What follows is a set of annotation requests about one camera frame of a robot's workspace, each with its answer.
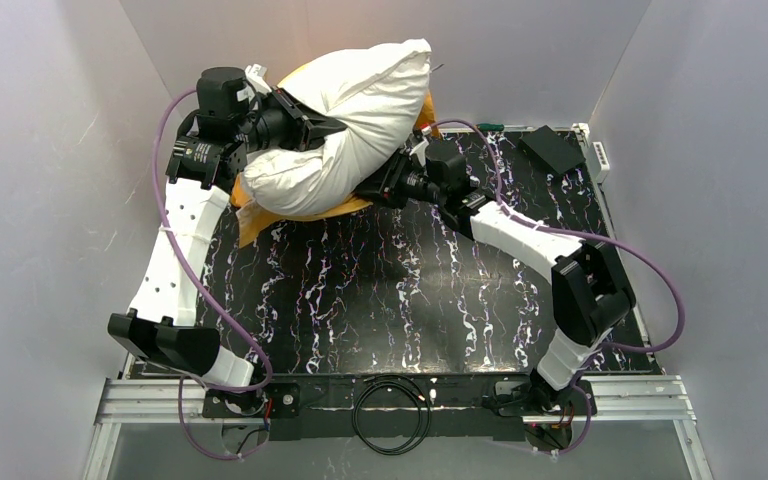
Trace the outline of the white pillow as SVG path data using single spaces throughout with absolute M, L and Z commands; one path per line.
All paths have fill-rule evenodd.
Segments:
M 252 153 L 238 184 L 257 205 L 289 217 L 342 204 L 405 142 L 429 91 L 432 47 L 424 38 L 343 49 L 286 76 L 279 87 L 342 122 L 322 146 Z

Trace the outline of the orange printed pillowcase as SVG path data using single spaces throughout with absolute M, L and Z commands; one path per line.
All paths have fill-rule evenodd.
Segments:
M 240 243 L 251 243 L 267 221 L 308 221 L 365 208 L 353 191 L 409 136 L 431 72 L 427 63 L 405 62 L 381 75 L 308 63 L 285 77 L 281 87 L 347 129 L 310 151 L 275 148 L 249 155 L 232 193 L 242 210 Z

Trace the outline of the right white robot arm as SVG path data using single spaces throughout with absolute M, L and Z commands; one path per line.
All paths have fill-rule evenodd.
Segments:
M 401 209 L 410 200 L 429 203 L 449 229 L 497 248 L 549 282 L 556 330 L 531 375 L 534 387 L 554 392 L 568 388 L 636 304 L 612 245 L 578 232 L 550 233 L 497 202 L 468 174 L 461 154 L 438 159 L 421 147 L 403 147 L 355 193 L 392 209 Z

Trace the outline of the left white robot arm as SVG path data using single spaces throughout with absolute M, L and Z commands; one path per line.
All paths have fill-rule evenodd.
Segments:
M 280 147 L 309 151 L 343 122 L 316 112 L 285 89 L 271 87 L 265 67 L 212 67 L 190 95 L 198 106 L 181 122 L 164 171 L 161 137 L 152 147 L 153 188 L 160 226 L 147 269 L 124 313 L 114 313 L 108 333 L 134 357 L 232 393 L 263 389 L 273 377 L 265 352 L 201 281 L 217 223 L 250 153 Z

